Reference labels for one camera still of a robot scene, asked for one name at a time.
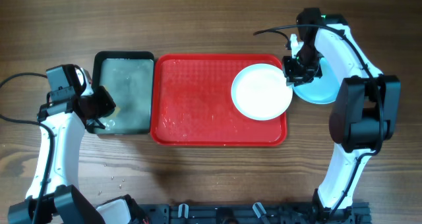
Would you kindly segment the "white plate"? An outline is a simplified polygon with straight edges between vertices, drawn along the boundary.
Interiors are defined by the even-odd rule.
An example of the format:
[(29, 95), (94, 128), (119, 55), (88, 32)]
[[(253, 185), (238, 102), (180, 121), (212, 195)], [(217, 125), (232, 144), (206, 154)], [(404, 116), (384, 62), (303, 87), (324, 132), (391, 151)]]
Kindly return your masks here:
[(236, 109), (256, 121), (269, 121), (288, 109), (293, 89), (287, 85), (282, 69), (258, 63), (241, 70), (231, 85)]

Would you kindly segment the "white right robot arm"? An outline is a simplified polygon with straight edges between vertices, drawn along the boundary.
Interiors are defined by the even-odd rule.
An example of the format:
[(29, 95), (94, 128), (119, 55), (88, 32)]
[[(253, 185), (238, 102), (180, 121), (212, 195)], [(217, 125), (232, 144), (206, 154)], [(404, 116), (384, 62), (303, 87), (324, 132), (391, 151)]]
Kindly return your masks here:
[(339, 84), (329, 118), (334, 151), (316, 189), (315, 221), (344, 221), (351, 215), (353, 191), (368, 160), (392, 137), (401, 84), (386, 76), (360, 50), (340, 14), (305, 8), (297, 15), (299, 39), (290, 38), (291, 55), (282, 59), (287, 84), (311, 87), (313, 95)]

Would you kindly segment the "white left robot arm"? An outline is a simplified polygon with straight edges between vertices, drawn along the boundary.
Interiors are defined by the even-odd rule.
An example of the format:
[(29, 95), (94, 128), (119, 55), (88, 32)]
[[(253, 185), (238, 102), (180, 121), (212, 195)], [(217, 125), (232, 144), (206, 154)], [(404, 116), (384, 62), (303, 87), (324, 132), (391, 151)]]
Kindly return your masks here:
[(129, 195), (94, 207), (78, 189), (79, 150), (86, 126), (115, 107), (106, 89), (100, 86), (52, 104), (66, 110), (52, 113), (49, 105), (41, 107), (36, 175), (25, 200), (9, 208), (9, 223), (50, 223), (55, 216), (64, 223), (140, 223), (144, 213)]

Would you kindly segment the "green yellow sponge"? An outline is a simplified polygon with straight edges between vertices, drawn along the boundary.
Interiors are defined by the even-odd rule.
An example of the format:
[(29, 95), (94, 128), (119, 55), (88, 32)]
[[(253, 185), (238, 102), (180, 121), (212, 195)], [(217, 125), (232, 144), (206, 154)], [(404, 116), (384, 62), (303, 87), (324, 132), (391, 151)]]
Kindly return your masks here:
[(121, 109), (119, 107), (116, 107), (111, 115), (112, 116), (117, 116), (117, 114), (120, 112), (120, 110)]

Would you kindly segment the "teal plate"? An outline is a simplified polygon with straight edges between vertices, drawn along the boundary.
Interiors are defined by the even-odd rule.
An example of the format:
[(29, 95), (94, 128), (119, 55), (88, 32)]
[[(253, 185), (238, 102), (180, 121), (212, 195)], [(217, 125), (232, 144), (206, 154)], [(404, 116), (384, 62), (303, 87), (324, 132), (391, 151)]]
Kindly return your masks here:
[(336, 100), (340, 84), (325, 58), (320, 59), (322, 77), (311, 83), (293, 88), (295, 94), (306, 102), (313, 104), (329, 104)]

